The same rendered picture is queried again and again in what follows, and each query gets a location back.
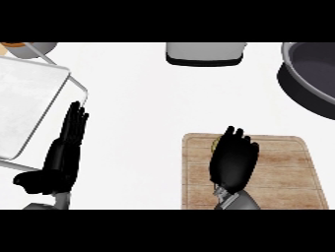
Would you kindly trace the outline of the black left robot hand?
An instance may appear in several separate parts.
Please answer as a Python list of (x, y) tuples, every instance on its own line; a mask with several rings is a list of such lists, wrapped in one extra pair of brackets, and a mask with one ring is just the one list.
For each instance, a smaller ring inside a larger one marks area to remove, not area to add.
[(14, 184), (20, 185), (29, 194), (69, 193), (78, 179), (81, 146), (85, 135), (89, 114), (81, 102), (70, 104), (63, 121), (60, 137), (52, 141), (39, 171), (18, 174)]

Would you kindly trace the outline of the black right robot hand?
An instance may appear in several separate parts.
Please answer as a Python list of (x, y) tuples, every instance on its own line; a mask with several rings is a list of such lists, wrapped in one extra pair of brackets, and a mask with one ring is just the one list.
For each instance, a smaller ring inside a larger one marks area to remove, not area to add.
[(246, 187), (258, 162), (260, 145), (233, 126), (220, 137), (209, 161), (209, 180), (230, 194)]

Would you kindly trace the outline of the wooden cutting board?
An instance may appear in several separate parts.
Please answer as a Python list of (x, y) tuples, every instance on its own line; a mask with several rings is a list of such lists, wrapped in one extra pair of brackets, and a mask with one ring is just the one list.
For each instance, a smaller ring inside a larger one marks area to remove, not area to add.
[[(218, 134), (190, 133), (183, 140), (183, 208), (212, 210), (209, 160)], [(260, 158), (245, 188), (263, 210), (328, 210), (328, 202), (304, 140), (295, 136), (252, 135)]]

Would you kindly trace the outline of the dark grey pot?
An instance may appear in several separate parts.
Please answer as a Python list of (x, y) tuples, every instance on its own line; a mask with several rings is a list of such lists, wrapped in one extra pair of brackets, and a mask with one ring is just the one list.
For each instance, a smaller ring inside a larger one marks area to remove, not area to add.
[(315, 114), (335, 120), (335, 42), (285, 42), (277, 74), (291, 99)]

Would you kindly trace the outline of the grey bowl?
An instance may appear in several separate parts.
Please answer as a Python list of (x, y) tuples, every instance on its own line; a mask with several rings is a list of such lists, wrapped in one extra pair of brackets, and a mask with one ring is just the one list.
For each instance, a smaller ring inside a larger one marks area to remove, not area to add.
[(39, 51), (42, 54), (48, 54), (57, 47), (55, 42), (32, 42), (33, 48), (29, 48), (23, 42), (4, 42), (2, 45), (21, 59), (38, 58), (39, 55), (36, 54), (36, 51)]

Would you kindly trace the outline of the white tray with metal frame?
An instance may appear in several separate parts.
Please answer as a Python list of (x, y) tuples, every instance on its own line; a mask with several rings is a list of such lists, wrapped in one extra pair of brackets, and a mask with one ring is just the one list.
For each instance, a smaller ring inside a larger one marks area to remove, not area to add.
[(88, 90), (66, 67), (0, 56), (0, 166), (36, 171), (12, 159), (27, 146), (67, 81), (82, 90), (81, 101), (87, 102)]

